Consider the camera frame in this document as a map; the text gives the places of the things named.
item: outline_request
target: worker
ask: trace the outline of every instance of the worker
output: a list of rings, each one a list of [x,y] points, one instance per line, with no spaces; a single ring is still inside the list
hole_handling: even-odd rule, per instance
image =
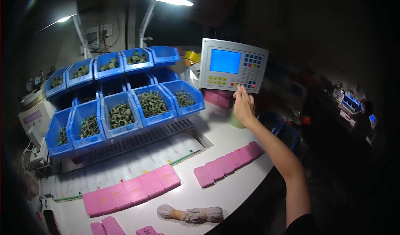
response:
[[[305,170],[294,153],[254,115],[254,98],[243,86],[237,86],[235,117],[257,136],[272,163],[286,183],[286,232],[289,234],[319,234],[311,214],[310,194]]]
[[[350,116],[356,123],[350,132],[350,137],[353,141],[364,141],[371,131],[370,116],[374,111],[374,106],[371,101],[365,102],[364,112],[358,112]]]

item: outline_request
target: pressure gauge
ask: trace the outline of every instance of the pressure gauge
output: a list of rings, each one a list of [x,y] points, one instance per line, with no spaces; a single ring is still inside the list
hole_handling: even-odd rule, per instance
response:
[[[37,77],[35,78],[35,86],[37,86],[39,83],[40,83],[40,77],[37,76]]]
[[[27,83],[26,83],[26,90],[28,92],[32,92],[32,88],[33,88],[33,80],[30,79]]]

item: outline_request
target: blue plastic bin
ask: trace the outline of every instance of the blue plastic bin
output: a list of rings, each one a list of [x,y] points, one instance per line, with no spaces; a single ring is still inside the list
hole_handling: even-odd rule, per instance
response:
[[[192,112],[198,112],[206,108],[204,105],[203,94],[184,80],[164,82],[161,83],[160,86],[173,98],[178,116],[188,115]],[[185,90],[185,92],[190,93],[193,96],[194,105],[180,108],[178,100],[174,96],[174,93],[177,90]]]
[[[92,83],[82,89],[80,89],[74,98],[74,106],[85,103],[86,98],[94,97],[95,100],[100,98],[100,85],[98,83]]]
[[[112,58],[117,58],[116,62],[119,64],[119,67],[100,72],[100,67],[104,64],[108,64]],[[97,56],[93,64],[93,72],[94,79],[98,81],[121,77],[121,74],[125,72],[121,52],[110,52]]]
[[[100,98],[113,95],[120,92],[126,92],[126,80],[117,78],[101,82],[99,96]]]
[[[153,55],[155,67],[172,66],[180,61],[178,50],[170,46],[150,46],[146,48]]]
[[[81,139],[80,130],[82,128],[82,121],[84,118],[86,119],[93,114],[97,117],[97,126],[100,133]],[[94,149],[94,145],[106,140],[100,117],[100,99],[89,101],[73,108],[69,125],[69,132],[72,140],[72,145],[74,149],[81,149],[80,154]]]
[[[44,90],[47,99],[49,99],[50,97],[59,97],[67,92],[66,71],[69,67],[70,66],[66,66],[56,70],[55,72],[53,72],[50,78],[46,80],[46,82],[44,83]],[[62,76],[62,84],[51,89],[50,86],[53,78],[57,78],[60,75]]]
[[[142,55],[143,53],[147,54],[146,62],[128,65],[128,63],[126,61],[126,57],[131,57],[133,55],[134,51],[137,51],[139,56]],[[127,73],[127,74],[132,74],[132,73],[137,73],[137,72],[145,72],[145,71],[148,71],[150,69],[150,67],[154,67],[152,53],[150,51],[146,50],[145,48],[135,48],[135,49],[123,50],[123,51],[121,51],[121,55],[124,60],[124,70],[125,70],[125,73]]]
[[[262,113],[257,119],[275,136],[278,134],[277,131],[283,126],[283,122],[280,121],[274,112],[266,111]]]
[[[158,83],[163,83],[163,82],[169,82],[169,81],[174,81],[174,80],[179,80],[178,75],[176,72],[171,71],[170,69],[166,67],[161,67],[157,69],[152,69],[149,72],[150,76],[153,77],[154,82],[156,84]]]
[[[142,110],[142,106],[140,105],[139,99],[137,95],[147,92],[149,93],[150,90],[153,92],[158,91],[158,95],[162,96],[161,99],[165,102],[165,106],[169,110],[169,112],[165,112],[163,114],[158,114],[156,116],[144,117],[144,113]],[[140,118],[142,119],[143,127],[148,127],[172,118],[176,118],[176,109],[175,109],[175,104],[173,99],[169,96],[169,94],[164,91],[159,85],[151,85],[151,86],[146,86],[146,87],[139,87],[135,88],[134,91],[132,92],[133,99],[135,100],[135,103],[137,105],[137,109],[139,110]]]
[[[293,151],[296,147],[299,135],[300,133],[296,129],[285,123],[276,136],[282,140],[291,151]]]
[[[109,111],[118,104],[128,104],[132,110],[133,118],[135,120],[132,124],[124,125],[111,129]],[[110,95],[101,99],[101,121],[104,128],[106,138],[115,138],[117,136],[132,133],[143,127],[142,120],[140,119],[138,107],[133,100],[132,93],[120,92]]]
[[[85,60],[73,63],[67,69],[67,73],[66,73],[67,88],[71,87],[72,90],[76,90],[78,88],[84,87],[84,86],[92,83],[92,81],[93,81],[93,61],[94,61],[94,58],[87,58]],[[89,73],[88,74],[81,76],[81,77],[73,78],[74,72],[77,71],[79,67],[86,66],[88,64],[89,64]]]
[[[126,87],[128,91],[132,89],[154,85],[154,79],[147,72],[135,73],[126,76]]]
[[[74,107],[75,106],[74,99],[75,99],[75,92],[67,92],[57,98],[51,97],[49,101],[50,103],[53,104],[53,106],[55,106],[56,108],[55,112],[60,112],[67,108]]]
[[[60,112],[54,113],[52,119],[50,120],[49,128],[46,132],[44,138],[46,139],[47,149],[50,157],[57,157],[58,155],[68,153],[74,149],[71,136],[67,131],[69,128],[69,123],[71,119],[72,107],[62,110]],[[66,136],[68,143],[58,146],[57,139],[60,135],[62,127],[66,127]]]

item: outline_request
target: electrical outlet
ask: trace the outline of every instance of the electrical outlet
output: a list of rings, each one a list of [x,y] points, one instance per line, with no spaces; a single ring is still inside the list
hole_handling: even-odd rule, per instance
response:
[[[105,37],[111,36],[113,34],[113,24],[104,24],[103,29],[107,30]]]

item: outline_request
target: control panel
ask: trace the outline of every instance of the control panel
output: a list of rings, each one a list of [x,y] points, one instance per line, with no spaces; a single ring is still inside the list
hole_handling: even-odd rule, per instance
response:
[[[258,93],[263,80],[268,51],[246,44],[203,38],[200,88]]]

